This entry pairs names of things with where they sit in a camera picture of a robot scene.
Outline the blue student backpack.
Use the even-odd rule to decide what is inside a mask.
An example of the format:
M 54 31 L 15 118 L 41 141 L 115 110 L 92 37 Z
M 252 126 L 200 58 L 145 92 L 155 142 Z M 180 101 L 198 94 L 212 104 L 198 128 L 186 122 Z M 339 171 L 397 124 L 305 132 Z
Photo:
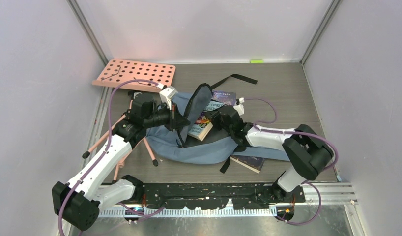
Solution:
M 205 111 L 207 99 L 212 98 L 213 90 L 224 82 L 225 79 L 213 85 L 200 84 L 193 93 L 178 92 L 172 101 L 177 104 L 179 113 L 190 121 L 190 125 L 178 131 L 169 131 L 164 126 L 148 129 L 146 139 L 151 149 L 165 159 L 199 165 L 227 161 L 232 155 L 288 161 L 282 149 L 264 146 L 243 148 L 226 131 L 218 130 L 216 126 L 202 141 L 190 136 L 190 128 Z

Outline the purple paperback book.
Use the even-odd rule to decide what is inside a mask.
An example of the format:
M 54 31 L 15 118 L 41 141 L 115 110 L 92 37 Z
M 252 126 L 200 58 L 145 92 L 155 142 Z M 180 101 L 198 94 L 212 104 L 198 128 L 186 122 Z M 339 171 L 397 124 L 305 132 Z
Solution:
M 211 99 L 213 101 L 221 102 L 231 106 L 236 105 L 237 100 L 235 92 L 218 91 L 218 90 L 213 91 Z

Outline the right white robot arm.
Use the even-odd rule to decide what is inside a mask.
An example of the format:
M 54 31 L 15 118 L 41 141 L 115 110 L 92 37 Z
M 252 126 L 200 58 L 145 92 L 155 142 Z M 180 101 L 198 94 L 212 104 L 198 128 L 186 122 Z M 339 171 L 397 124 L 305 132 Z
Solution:
M 285 152 L 291 167 L 272 185 L 273 195 L 280 202 L 287 201 L 297 186 L 315 180 L 338 158 L 333 144 L 307 125 L 301 124 L 294 129 L 267 128 L 244 122 L 240 114 L 240 110 L 229 105 L 205 113 L 214 126 L 228 132 L 242 151 L 269 148 Z

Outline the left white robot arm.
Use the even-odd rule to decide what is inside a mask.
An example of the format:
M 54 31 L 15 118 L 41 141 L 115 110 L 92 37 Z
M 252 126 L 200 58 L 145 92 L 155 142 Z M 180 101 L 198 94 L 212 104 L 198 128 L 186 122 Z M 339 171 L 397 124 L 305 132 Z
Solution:
M 99 187 L 117 163 L 146 136 L 147 129 L 163 126 L 169 131 L 180 131 L 190 124 L 176 103 L 166 101 L 157 105 L 148 94 L 137 95 L 123 116 L 96 156 L 67 183 L 58 181 L 52 187 L 60 234 L 63 233 L 62 220 L 86 231 L 100 211 L 123 200 L 139 203 L 144 195 L 143 183 L 134 177 L 126 176 L 106 190 L 99 190 Z

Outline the light blue storey book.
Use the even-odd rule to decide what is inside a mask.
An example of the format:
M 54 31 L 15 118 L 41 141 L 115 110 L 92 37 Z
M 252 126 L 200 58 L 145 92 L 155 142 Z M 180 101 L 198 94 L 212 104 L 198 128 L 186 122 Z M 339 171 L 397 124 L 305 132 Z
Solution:
M 199 141 L 203 141 L 209 131 L 212 129 L 213 124 L 205 116 L 205 112 L 214 111 L 224 105 L 223 102 L 211 100 L 206 106 L 200 117 L 195 121 L 195 124 L 189 128 L 188 135 Z

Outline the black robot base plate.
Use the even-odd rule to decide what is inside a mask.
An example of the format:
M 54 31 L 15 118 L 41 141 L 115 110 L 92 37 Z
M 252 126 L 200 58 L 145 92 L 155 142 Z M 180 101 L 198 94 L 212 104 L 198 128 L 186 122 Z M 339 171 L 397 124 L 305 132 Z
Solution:
M 145 183 L 124 204 L 140 204 L 149 209 L 236 210 L 265 209 L 269 205 L 305 202 L 302 187 L 291 193 L 277 193 L 271 183 Z

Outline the dark paperback book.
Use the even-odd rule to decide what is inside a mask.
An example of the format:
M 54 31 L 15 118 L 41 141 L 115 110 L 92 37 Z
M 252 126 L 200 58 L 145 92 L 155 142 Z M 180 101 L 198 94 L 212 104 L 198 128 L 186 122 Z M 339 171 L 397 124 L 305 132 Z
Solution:
M 230 159 L 258 174 L 265 163 L 265 158 L 253 156 L 230 156 Z

